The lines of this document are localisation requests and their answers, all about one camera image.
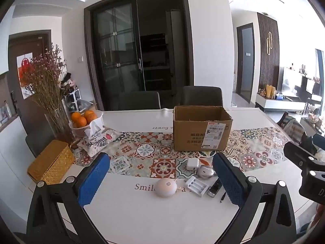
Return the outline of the white battery charger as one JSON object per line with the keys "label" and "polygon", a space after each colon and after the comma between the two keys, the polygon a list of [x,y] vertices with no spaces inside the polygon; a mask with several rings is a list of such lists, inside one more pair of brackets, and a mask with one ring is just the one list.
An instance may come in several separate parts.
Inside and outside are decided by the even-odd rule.
{"label": "white battery charger", "polygon": [[204,194],[209,189],[209,185],[205,184],[204,182],[202,182],[201,180],[199,180],[194,176],[189,178],[186,181],[185,185],[191,192],[195,193],[200,197],[204,196]]}

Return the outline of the white power adapter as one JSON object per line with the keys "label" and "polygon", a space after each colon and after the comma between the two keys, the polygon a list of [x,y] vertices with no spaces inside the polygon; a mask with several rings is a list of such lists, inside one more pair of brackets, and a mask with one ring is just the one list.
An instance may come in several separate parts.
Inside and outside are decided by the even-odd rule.
{"label": "white power adapter", "polygon": [[186,169],[189,171],[195,171],[199,168],[199,159],[198,158],[188,158]]}

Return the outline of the patterned fabric tissue pouch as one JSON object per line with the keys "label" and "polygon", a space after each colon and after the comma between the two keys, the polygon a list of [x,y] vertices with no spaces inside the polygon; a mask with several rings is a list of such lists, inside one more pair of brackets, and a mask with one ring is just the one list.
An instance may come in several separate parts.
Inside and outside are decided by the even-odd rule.
{"label": "patterned fabric tissue pouch", "polygon": [[116,141],[122,134],[103,124],[97,124],[95,121],[90,122],[90,129],[85,130],[85,136],[77,144],[78,148],[86,151],[91,158],[96,156],[110,143]]}

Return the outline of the silver oval mouse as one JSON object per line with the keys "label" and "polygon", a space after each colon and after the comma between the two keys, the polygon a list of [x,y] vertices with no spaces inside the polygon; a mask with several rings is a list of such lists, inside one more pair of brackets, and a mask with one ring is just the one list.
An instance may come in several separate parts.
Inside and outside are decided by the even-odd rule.
{"label": "silver oval mouse", "polygon": [[215,176],[216,173],[213,169],[212,166],[209,166],[209,165],[201,165],[198,169],[197,169],[197,176],[204,179],[204,180],[207,180],[213,176]]}

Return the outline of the yellow woven basket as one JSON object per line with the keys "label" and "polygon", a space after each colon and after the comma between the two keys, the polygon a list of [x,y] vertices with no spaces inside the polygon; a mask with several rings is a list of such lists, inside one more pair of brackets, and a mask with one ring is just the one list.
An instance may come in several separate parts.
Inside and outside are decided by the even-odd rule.
{"label": "yellow woven basket", "polygon": [[60,183],[74,163],[74,155],[66,142],[53,140],[27,169],[27,174],[35,182]]}

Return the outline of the white fruit basket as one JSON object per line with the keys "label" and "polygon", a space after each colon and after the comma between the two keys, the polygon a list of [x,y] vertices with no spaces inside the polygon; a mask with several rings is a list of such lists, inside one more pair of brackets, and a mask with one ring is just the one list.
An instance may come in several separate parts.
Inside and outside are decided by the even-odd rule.
{"label": "white fruit basket", "polygon": [[98,125],[103,123],[103,113],[99,110],[85,110],[81,112],[73,112],[70,115],[69,126],[76,137],[85,136],[85,131],[90,129],[91,122]]}

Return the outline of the orange fruit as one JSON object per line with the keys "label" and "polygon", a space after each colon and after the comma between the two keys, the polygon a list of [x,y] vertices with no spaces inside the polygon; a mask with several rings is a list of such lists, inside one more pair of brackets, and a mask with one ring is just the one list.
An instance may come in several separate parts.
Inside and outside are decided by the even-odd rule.
{"label": "orange fruit", "polygon": [[71,114],[70,118],[75,128],[82,128],[89,125],[91,121],[97,119],[97,115],[93,110],[87,110],[84,113],[74,112]]}

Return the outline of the glass vase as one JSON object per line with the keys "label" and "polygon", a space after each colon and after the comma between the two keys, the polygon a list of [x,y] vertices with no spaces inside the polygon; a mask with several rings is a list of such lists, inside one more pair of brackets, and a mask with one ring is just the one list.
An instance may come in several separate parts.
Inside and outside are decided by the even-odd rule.
{"label": "glass vase", "polygon": [[69,120],[64,108],[61,107],[56,110],[47,111],[45,116],[51,126],[55,138],[71,145],[74,142],[74,135],[69,126]]}

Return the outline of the colourful patterned table runner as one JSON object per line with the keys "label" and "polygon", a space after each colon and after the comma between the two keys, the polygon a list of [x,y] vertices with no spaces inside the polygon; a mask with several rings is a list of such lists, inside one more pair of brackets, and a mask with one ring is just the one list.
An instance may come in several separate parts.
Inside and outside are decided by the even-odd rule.
{"label": "colourful patterned table runner", "polygon": [[[285,161],[287,137],[275,127],[233,130],[223,150],[241,171],[266,168]],[[212,165],[216,151],[175,151],[172,133],[123,132],[102,151],[111,159],[110,173],[147,178],[187,179],[195,175],[187,168],[189,158]]]}

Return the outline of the white tv console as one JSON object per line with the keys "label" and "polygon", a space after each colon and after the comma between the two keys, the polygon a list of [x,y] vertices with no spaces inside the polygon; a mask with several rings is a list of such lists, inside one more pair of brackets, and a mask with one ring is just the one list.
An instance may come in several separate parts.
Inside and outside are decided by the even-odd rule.
{"label": "white tv console", "polygon": [[301,101],[267,99],[259,94],[256,95],[255,107],[262,111],[301,112],[304,111],[305,106],[306,103]]}

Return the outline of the brown cardboard box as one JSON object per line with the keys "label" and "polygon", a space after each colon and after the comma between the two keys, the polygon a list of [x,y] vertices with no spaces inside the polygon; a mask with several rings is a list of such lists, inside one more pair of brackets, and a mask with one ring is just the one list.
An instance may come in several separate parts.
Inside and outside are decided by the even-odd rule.
{"label": "brown cardboard box", "polygon": [[173,109],[174,150],[224,150],[232,122],[221,106],[176,106]]}

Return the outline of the dark chair left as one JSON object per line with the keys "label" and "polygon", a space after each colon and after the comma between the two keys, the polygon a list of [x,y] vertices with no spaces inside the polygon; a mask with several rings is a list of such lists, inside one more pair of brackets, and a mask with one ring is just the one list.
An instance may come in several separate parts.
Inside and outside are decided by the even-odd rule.
{"label": "dark chair left", "polygon": [[160,96],[157,91],[133,91],[119,97],[119,110],[159,110]]}

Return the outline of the dark chair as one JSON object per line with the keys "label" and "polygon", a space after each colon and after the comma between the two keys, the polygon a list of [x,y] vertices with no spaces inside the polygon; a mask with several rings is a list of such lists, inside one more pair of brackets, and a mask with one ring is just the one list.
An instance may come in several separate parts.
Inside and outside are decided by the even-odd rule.
{"label": "dark chair", "polygon": [[180,105],[223,106],[222,91],[213,86],[184,86]]}
{"label": "dark chair", "polygon": [[157,91],[133,91],[119,97],[119,110],[159,110],[160,96]]}

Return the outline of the dark chair right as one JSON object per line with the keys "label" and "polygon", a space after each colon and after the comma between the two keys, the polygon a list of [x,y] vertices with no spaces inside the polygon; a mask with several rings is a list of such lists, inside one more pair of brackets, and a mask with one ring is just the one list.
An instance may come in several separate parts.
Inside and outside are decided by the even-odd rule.
{"label": "dark chair right", "polygon": [[223,106],[222,91],[213,86],[184,86],[180,105]]}

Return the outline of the dark glass cabinet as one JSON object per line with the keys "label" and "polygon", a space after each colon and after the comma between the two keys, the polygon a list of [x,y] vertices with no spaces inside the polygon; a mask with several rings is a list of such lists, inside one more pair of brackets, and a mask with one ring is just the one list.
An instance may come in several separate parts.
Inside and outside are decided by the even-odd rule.
{"label": "dark glass cabinet", "polygon": [[84,30],[91,86],[105,111],[136,92],[157,92],[171,109],[193,84],[188,0],[102,0],[86,7]]}

